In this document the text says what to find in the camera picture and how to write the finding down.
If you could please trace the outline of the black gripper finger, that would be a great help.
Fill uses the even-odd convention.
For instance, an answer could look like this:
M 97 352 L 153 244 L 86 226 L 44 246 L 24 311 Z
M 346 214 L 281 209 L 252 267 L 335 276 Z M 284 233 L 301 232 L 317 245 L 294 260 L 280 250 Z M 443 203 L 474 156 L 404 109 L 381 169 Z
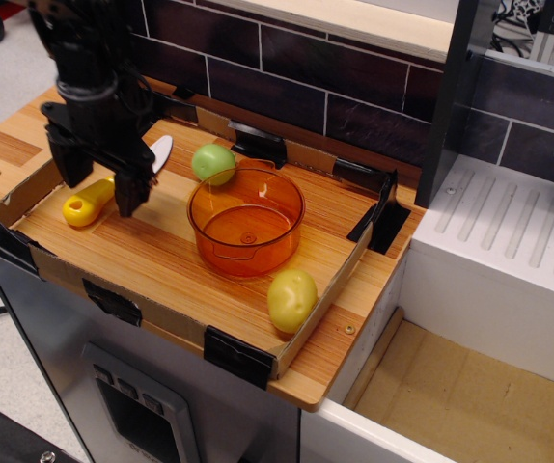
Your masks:
M 47 139 L 54 163 L 65 184 L 72 188 L 93 171 L 93 159 L 73 137 L 48 129 Z
M 114 176 L 115 200 L 121 217 L 129 218 L 145 203 L 152 190 L 152 177 L 120 171 Z

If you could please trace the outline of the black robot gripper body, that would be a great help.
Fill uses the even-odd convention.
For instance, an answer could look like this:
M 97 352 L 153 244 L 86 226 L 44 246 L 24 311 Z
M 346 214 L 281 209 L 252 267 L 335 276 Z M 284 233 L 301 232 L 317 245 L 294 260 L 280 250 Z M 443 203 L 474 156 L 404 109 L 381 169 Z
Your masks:
M 98 163 L 110 171 L 151 176 L 154 154 L 142 139 L 143 126 L 152 114 L 153 94 L 147 89 L 108 91 L 93 95 L 63 95 L 62 103 L 41 107 L 46 131 L 59 129 L 75 138 Z

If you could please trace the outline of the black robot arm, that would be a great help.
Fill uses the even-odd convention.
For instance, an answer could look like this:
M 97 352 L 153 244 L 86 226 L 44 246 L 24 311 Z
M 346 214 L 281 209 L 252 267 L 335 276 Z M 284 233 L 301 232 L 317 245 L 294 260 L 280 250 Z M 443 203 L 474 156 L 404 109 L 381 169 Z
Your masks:
M 131 61 L 130 31 L 119 5 L 29 1 L 26 6 L 58 72 L 62 102 L 42 106 L 54 162 L 70 187 L 96 163 L 112 171 L 119 213 L 129 217 L 155 184 L 155 156 L 142 139 L 153 96 Z

